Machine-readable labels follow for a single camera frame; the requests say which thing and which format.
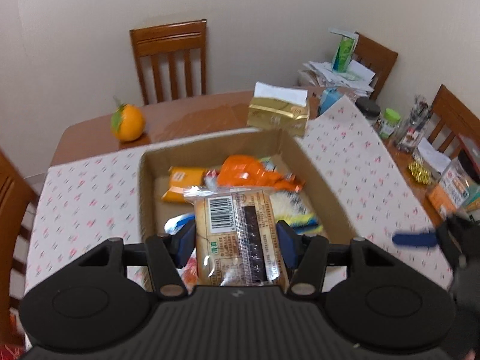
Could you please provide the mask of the long beige strip snack bag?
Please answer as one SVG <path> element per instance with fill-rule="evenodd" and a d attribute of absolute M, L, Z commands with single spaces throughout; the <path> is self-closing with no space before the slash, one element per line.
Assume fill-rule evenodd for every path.
<path fill-rule="evenodd" d="M 297 234 L 315 236 L 322 232 L 319 217 L 298 191 L 280 189 L 269 194 L 276 222 L 285 221 Z"/>

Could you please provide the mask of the barcode brown cake packet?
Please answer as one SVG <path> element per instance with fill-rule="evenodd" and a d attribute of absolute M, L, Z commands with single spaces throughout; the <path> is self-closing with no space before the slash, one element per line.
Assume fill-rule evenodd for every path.
<path fill-rule="evenodd" d="M 270 194 L 264 187 L 191 187 L 199 285 L 289 286 Z"/>

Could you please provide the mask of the yellow orange snack packet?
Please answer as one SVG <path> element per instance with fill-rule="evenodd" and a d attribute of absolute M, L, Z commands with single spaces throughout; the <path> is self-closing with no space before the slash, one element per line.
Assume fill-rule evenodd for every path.
<path fill-rule="evenodd" d="M 203 186 L 207 172 L 202 167 L 172 166 L 169 169 L 168 189 L 161 197 L 166 203 L 184 203 L 184 192 L 194 186 Z"/>

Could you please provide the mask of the orange snack bag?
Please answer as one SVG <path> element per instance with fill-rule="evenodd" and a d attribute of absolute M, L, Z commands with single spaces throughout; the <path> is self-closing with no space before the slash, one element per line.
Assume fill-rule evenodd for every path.
<path fill-rule="evenodd" d="M 304 187 L 296 175 L 270 171 L 256 158 L 243 154 L 231 155 L 223 162 L 216 183 L 221 187 L 265 187 L 295 193 Z"/>

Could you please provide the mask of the white blue fish snack bag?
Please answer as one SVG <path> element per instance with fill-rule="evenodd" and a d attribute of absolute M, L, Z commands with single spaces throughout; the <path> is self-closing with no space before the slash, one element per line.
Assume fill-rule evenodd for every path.
<path fill-rule="evenodd" d="M 168 219 L 163 229 L 167 234 L 175 235 L 189 221 L 194 220 L 194 218 L 195 218 L 194 213 L 180 214 L 178 216 L 172 217 L 171 219 Z"/>

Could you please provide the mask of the round biscuit clear packet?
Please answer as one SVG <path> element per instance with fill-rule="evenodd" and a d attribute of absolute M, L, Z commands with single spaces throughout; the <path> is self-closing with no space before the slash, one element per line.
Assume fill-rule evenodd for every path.
<path fill-rule="evenodd" d="M 189 293 L 192 293 L 198 283 L 198 261 L 196 250 L 193 250 L 185 267 L 180 269 L 180 276 Z"/>

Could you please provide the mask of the orange white medicine box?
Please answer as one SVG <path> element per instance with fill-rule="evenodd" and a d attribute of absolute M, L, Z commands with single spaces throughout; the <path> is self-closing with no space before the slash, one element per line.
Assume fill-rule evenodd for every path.
<path fill-rule="evenodd" d="M 479 184 L 463 168 L 459 158 L 451 160 L 427 193 L 430 204 L 443 219 L 465 209 L 478 196 Z"/>

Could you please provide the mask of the gold snowflake ornament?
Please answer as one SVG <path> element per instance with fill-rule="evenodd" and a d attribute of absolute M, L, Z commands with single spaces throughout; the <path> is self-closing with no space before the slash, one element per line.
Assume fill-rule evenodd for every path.
<path fill-rule="evenodd" d="M 416 183 L 420 185 L 430 185 L 433 181 L 431 171 L 417 160 L 413 160 L 408 164 L 408 171 Z"/>

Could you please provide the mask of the brown cardboard box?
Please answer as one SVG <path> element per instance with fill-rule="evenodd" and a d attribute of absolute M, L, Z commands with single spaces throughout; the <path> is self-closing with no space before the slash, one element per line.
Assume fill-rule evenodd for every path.
<path fill-rule="evenodd" d="M 305 182 L 300 195 L 319 215 L 321 236 L 335 244 L 347 245 L 355 231 L 337 197 L 316 169 L 298 141 L 284 132 L 230 132 L 203 136 L 197 141 L 146 151 L 140 160 L 138 192 L 142 237 L 165 235 L 168 219 L 194 211 L 191 202 L 163 202 L 171 167 L 219 167 L 230 155 L 271 158 L 281 172 L 291 173 Z"/>

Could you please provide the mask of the cherry print tablecloth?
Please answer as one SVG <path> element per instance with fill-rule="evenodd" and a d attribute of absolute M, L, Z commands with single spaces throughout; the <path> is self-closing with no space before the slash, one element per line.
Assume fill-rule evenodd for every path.
<path fill-rule="evenodd" d="M 298 144 L 346 211 L 354 232 L 442 287 L 452 271 L 439 249 L 396 247 L 394 232 L 419 231 L 431 221 L 408 188 L 377 133 L 343 99 L 310 121 Z M 112 236 L 141 239 L 138 177 L 143 148 L 53 166 L 41 192 L 28 252 L 32 288 Z"/>

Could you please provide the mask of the orange fruit with leaf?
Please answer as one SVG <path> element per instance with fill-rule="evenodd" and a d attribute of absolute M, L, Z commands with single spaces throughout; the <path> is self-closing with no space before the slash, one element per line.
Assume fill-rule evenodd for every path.
<path fill-rule="evenodd" d="M 137 141 L 143 133 L 146 121 L 140 108 L 133 104 L 123 103 L 113 97 L 116 105 L 111 118 L 111 132 L 117 141 L 129 143 Z"/>

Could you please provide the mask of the left wooden chair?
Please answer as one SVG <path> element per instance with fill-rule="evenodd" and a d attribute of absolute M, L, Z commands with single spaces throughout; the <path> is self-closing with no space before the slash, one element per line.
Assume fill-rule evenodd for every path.
<path fill-rule="evenodd" d="M 20 300 L 10 295 L 11 273 L 25 275 L 27 265 L 14 257 L 19 237 L 29 242 L 32 232 L 22 225 L 27 208 L 37 206 L 38 193 L 25 181 L 7 155 L 1 154 L 1 344 L 22 346 L 24 337 L 11 322 Z"/>

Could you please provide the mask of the pile of white papers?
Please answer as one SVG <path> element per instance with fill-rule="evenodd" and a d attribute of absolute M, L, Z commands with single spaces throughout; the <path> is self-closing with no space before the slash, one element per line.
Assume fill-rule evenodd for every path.
<path fill-rule="evenodd" d="M 371 97 L 374 94 L 375 76 L 373 71 L 354 60 L 350 62 L 346 72 L 335 72 L 332 64 L 328 62 L 309 61 L 298 70 L 298 84 L 349 88 L 359 96 Z"/>

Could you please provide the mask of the right wooden chair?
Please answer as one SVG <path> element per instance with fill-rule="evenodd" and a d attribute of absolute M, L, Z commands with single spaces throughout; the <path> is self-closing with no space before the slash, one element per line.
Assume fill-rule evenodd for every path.
<path fill-rule="evenodd" d="M 363 34 L 358 33 L 358 35 L 353 59 L 375 73 L 370 85 L 373 92 L 369 95 L 369 98 L 376 101 L 395 66 L 399 54 Z"/>

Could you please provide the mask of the far wooden chair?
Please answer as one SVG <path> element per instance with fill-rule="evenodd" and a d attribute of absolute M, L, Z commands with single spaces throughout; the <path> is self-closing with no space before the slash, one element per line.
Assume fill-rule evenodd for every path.
<path fill-rule="evenodd" d="M 192 53 L 199 54 L 200 94 L 208 91 L 207 80 L 207 40 L 208 21 L 197 19 L 172 24 L 160 24 L 145 28 L 134 28 L 129 31 L 133 60 L 137 70 L 144 105 L 150 103 L 143 61 L 148 60 L 154 81 L 154 97 L 156 102 L 164 101 L 164 84 L 161 74 L 161 63 L 168 65 L 169 90 L 172 100 L 180 98 L 180 86 L 177 74 L 177 60 L 181 57 L 185 94 L 194 96 L 194 72 Z"/>

